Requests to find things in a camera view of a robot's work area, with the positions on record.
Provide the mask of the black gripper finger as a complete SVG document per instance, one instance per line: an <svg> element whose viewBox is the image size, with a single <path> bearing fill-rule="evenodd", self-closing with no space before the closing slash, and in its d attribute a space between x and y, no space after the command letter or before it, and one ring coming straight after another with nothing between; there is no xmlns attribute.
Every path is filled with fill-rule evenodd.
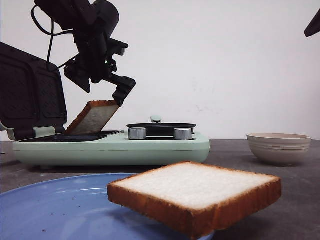
<svg viewBox="0 0 320 240"><path fill-rule="evenodd" d="M304 30L304 35L308 38L320 32L320 10L313 17L311 22Z"/></svg>

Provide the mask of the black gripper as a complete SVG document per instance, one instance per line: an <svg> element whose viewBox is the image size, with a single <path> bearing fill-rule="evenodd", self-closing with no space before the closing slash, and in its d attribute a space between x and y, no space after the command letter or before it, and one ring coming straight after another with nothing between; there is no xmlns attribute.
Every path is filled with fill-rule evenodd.
<svg viewBox="0 0 320 240"><path fill-rule="evenodd" d="M112 97L121 107L136 86L136 81L127 76L113 74L117 71L113 55L123 56L129 45L110 38L104 30L88 33L75 29L73 37L78 55L66 63L64 75L88 94L91 92L89 81L97 84L105 80L116 85Z"/></svg>

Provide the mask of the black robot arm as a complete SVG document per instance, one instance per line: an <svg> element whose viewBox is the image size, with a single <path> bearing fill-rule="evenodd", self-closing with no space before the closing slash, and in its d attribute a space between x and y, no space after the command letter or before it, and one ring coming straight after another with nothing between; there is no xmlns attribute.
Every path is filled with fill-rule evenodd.
<svg viewBox="0 0 320 240"><path fill-rule="evenodd" d="M129 47L127 43L111 38L120 15L117 8L107 0L36 0L35 6L46 13L52 24L58 24L62 34L72 34L78 49L74 56L62 65L64 75L89 93L90 84L104 80L116 85L112 97L118 106L136 85L127 76L118 76L114 55L122 56Z"/></svg>

